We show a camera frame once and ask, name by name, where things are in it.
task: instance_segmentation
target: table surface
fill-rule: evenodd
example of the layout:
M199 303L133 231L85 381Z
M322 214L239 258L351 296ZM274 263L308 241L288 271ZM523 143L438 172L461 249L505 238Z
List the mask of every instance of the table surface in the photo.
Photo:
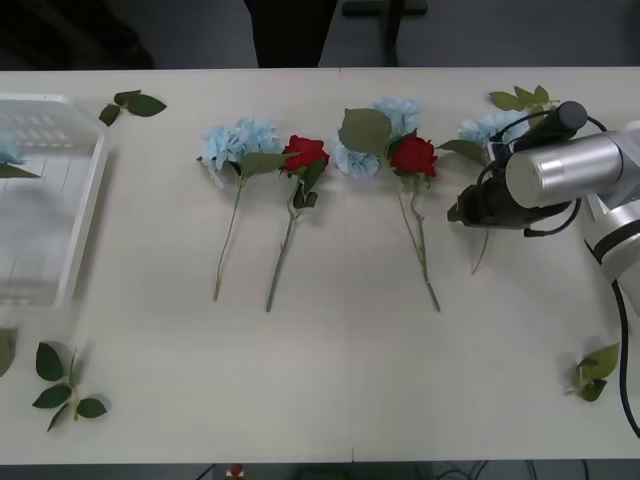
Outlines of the table surface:
M133 89L169 108L111 128L77 314L22 322L0 380L0 463L637 458L615 378L595 404L563 394L572 362L619 336L584 216L548 239L494 233L472 277L482 232L445 212L478 167L441 157L419 205L438 314L390 172L354 180L332 169L267 314L293 185L276 174L249 183L213 303L235 191L217 189L195 158L201 132L241 116L275 120L283 138L329 140L345 107L383 96L418 101L420 134L438 145L495 111L487 92L513 85L542 84L618 128L640 117L639 83L640 69L625 68L1 73L2 92L64 93L95 114ZM108 398L107 415L45 433L51 415L31 403L47 340L78 347L80 390Z

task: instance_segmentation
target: plastic basket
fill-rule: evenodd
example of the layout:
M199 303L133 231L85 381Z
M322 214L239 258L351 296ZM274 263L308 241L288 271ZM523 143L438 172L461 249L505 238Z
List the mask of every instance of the plastic basket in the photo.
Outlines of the plastic basket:
M60 95L0 94L37 179L0 179L0 308L68 305L107 157L106 128Z

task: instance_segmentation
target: black pants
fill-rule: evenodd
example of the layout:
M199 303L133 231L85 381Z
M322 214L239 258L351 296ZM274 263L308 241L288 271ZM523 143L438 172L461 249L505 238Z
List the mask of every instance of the black pants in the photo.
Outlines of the black pants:
M261 68L317 67L337 0L244 0Z

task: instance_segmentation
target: loose leaf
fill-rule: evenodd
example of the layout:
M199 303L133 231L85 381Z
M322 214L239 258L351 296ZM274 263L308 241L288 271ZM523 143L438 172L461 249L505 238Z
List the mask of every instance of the loose leaf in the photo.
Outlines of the loose leaf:
M491 101L493 104L498 107L500 110L504 110L505 112L509 110L516 110L521 112L524 110L525 105L522 103L518 97L515 95L511 95L507 92L491 92L489 94L491 97Z
M316 192L309 192L309 195L307 195L307 198L304 201L304 208L315 207L316 201L318 201L318 194Z
M51 419L51 423L49 423L49 428L47 428L47 433L49 433L51 429L56 426L56 422L58 421L58 418L60 418L60 415L62 415L62 412L64 412L68 406L69 406L69 403L65 403L62 407L60 407L60 410L56 412L56 414Z
M0 330L0 377L13 363L13 331Z
M535 94L520 87L513 87L513 89L516 92L518 100L520 100L525 105L525 107L534 107L538 104L538 99L536 98Z
M240 160L242 177L249 178L253 175L273 172L282 167L287 159L295 157L297 153L247 153Z
M84 418L97 418L107 413L107 409L100 400L96 398L85 398L80 400L76 413Z
M113 122L116 121L118 115L120 115L120 107L118 105L109 104L102 110L102 113L100 114L100 120L107 127L110 127L111 125L113 125Z
M593 383L585 385L582 390L578 392L578 395L587 402L595 402L598 397L600 397L600 394L606 385L606 380L596 379Z
M142 93L142 90L133 90L131 92L116 93L116 95L113 97L113 101L122 107L127 103L129 103L129 101L133 97L135 97L136 95L140 95L140 93Z
M293 196L293 208L296 210L301 210L304 208L304 188L302 184L298 184L298 188L296 189L296 194Z
M313 186L316 184L320 175L324 172L324 158L319 158L307 168L302 176L304 182L304 193L308 195Z
M449 150L467 157L469 160L485 165L484 150L480 145L470 140L449 140L438 147L440 150Z
M338 136L349 150L383 156L391 136L391 121L371 108L347 109Z
M129 113L138 117L153 117L165 108L167 108L167 106L160 100L142 93L130 97L127 104Z
M589 364L581 367L584 376L589 380L602 380L603 378L607 378L613 373L618 364L619 351L620 344L615 343L585 356L585 360L589 359L596 363L593 364L589 362Z
M69 385L54 385L42 392L33 402L33 406L36 408L56 408L66 402L70 396L71 388Z
M0 178L40 178L40 175L3 163L0 164Z
M64 376L58 353L48 343L40 343L36 353L36 371L43 380L57 382Z
M536 100L538 102L545 103L545 104L549 103L549 92L547 92L540 85L536 87L535 95L536 95Z

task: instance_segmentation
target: red rose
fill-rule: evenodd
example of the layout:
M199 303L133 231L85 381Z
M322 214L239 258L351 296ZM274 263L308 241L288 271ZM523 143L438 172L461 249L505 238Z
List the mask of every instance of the red rose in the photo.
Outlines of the red rose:
M422 138L407 136L391 155L391 168L399 173L424 173L427 177L435 177L433 166L438 159L431 140L425 142Z
M295 157L287 160L280 170L287 172L297 172L302 167L310 167L316 160L324 159L325 168L329 164L329 155L327 155L322 147L322 140L309 140L308 138L293 135L289 139L289 145L286 146L282 153L298 153Z

